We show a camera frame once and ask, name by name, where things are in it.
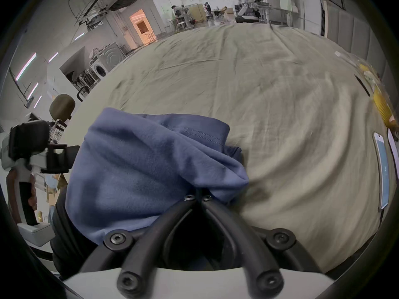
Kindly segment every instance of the ceiling light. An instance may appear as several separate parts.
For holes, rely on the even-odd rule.
[[[36,57],[36,52],[35,54],[32,55],[32,57],[29,59],[29,61],[23,66],[21,72],[18,73],[17,77],[15,78],[16,81],[21,77],[23,72],[26,70],[26,68],[29,66],[29,64],[33,61],[33,59]]]
[[[39,85],[39,82],[36,83],[35,87],[33,88],[33,90],[29,93],[29,95],[27,96],[27,100],[29,100],[29,98],[32,96],[33,92],[35,92],[37,86]]]
[[[42,96],[39,97],[39,99],[37,100],[37,102],[36,102],[36,104],[35,104],[35,106],[34,106],[33,108],[36,107],[37,103],[39,103],[39,101],[40,101],[41,98],[42,98]]]
[[[81,35],[77,36],[77,37],[75,38],[75,40],[77,40],[78,38],[80,38],[83,34],[85,34],[85,33],[83,32]]]
[[[56,54],[54,54],[54,55],[51,57],[51,59],[49,60],[49,63],[50,63],[50,61],[51,61],[53,58],[55,58],[57,55],[58,55],[58,52],[57,52]]]

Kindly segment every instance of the blue fleece cloth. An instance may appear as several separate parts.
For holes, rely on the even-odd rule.
[[[106,108],[76,156],[65,208],[74,226],[100,244],[114,229],[147,227],[170,206],[208,188],[229,202],[247,185],[229,126],[214,118],[129,114]]]

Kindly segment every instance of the wrinkled fabric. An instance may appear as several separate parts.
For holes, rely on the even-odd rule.
[[[181,32],[107,74],[76,104],[60,142],[81,145],[105,107],[217,118],[230,126],[226,143],[241,147],[249,177],[236,211],[252,226],[291,230],[327,272],[379,227],[373,132],[388,157],[384,216],[396,190],[387,128],[355,75],[369,86],[335,51],[345,53],[324,37],[261,23]]]
[[[114,229],[150,225],[195,188],[227,203],[248,183],[229,126],[188,114],[106,108],[89,128],[68,184],[71,222],[97,244]]]

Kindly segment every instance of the beige tablecloth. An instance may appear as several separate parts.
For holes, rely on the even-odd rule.
[[[253,226],[292,230],[326,272],[379,226],[373,132],[385,138],[390,200],[396,186],[386,127],[335,51],[344,52],[323,37],[263,24],[179,33],[108,74],[61,142],[81,144],[105,107],[218,118],[231,128],[227,144],[242,148],[250,179],[237,211]]]

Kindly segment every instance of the smartphone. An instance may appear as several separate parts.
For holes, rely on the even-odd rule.
[[[379,163],[380,174],[380,204],[379,209],[383,210],[388,205],[389,199],[389,170],[388,170],[388,157],[385,150],[384,138],[382,135],[374,132],[374,140],[376,141],[377,159]]]

